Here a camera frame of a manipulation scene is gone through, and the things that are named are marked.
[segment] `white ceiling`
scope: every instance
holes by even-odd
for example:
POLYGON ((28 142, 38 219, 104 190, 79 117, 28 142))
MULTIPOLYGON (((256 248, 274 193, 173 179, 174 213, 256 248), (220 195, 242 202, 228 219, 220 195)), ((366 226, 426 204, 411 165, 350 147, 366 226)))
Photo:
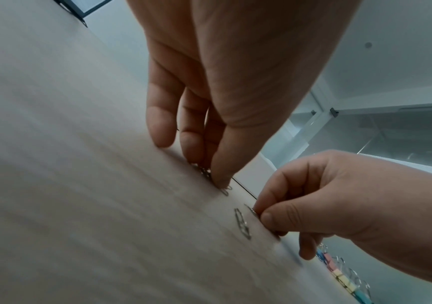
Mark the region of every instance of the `white ceiling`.
POLYGON ((365 0, 323 76, 339 99, 432 85, 432 0, 365 0))

